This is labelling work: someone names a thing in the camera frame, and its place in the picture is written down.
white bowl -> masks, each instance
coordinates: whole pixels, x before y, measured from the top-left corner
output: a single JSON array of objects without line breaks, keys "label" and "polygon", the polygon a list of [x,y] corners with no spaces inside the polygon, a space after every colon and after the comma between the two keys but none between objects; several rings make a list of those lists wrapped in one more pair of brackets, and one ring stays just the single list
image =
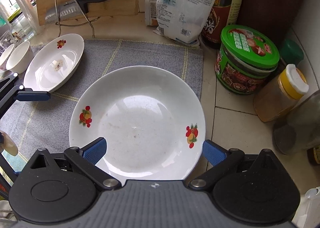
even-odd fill
[{"label": "white bowl", "polygon": [[96,166],[122,184],[181,180],[201,155],[204,113],[176,75],[151,66],[125,67],[93,83],[73,111],[70,146],[81,148],[98,137],[107,140],[107,153]]},{"label": "white bowl", "polygon": [[0,70],[7,71],[6,64],[9,56],[12,54],[14,50],[14,44],[11,44],[0,56]]},{"label": "white bowl", "polygon": [[78,34],[52,40],[32,60],[24,76],[24,86],[34,91],[59,89],[78,68],[83,50],[84,40]]},{"label": "white bowl", "polygon": [[25,41],[11,53],[6,68],[13,73],[23,73],[31,63],[34,57],[33,51],[30,47],[30,42]]}]

gray gripper base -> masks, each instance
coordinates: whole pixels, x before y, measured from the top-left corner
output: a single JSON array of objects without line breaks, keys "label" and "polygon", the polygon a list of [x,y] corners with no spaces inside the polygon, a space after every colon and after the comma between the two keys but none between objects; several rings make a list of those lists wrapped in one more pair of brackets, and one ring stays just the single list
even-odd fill
[{"label": "gray gripper base", "polygon": [[[55,225],[19,221],[14,228],[245,228],[220,213],[205,192],[187,189],[182,181],[128,180],[115,191],[103,192],[80,217]],[[293,228],[287,222],[274,228]]]}]

brown bottle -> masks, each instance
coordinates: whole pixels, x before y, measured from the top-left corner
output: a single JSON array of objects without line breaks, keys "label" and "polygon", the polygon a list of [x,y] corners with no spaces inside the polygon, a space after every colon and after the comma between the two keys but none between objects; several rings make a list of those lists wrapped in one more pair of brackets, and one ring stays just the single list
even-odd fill
[{"label": "brown bottle", "polygon": [[226,25],[235,24],[242,0],[215,0],[207,22],[202,29],[203,42],[219,49],[221,31]]}]

gray dish mat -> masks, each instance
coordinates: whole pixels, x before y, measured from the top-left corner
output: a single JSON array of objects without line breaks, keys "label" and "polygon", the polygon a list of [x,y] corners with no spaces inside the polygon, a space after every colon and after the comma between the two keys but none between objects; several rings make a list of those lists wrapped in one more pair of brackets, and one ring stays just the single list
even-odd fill
[{"label": "gray dish mat", "polygon": [[[44,46],[31,47],[37,54]],[[70,80],[52,93],[49,101],[16,101],[0,120],[0,129],[17,144],[19,156],[24,161],[38,148],[45,147],[51,153],[63,152],[69,147],[69,123],[73,109],[84,91],[103,75],[131,65],[150,65],[172,72],[184,80],[200,99],[201,49],[144,41],[85,40],[82,59]],[[5,157],[9,163],[14,162],[14,157],[8,154]]]}]

white wall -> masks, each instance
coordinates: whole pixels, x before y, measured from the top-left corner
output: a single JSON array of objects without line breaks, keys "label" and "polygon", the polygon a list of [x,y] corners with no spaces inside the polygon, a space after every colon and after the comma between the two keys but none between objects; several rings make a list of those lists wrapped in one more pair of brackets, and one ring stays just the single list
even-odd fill
[{"label": "white wall", "polygon": [[309,84],[305,100],[319,89],[320,83],[320,0],[304,0],[287,37],[297,42],[305,53],[298,65]]}]

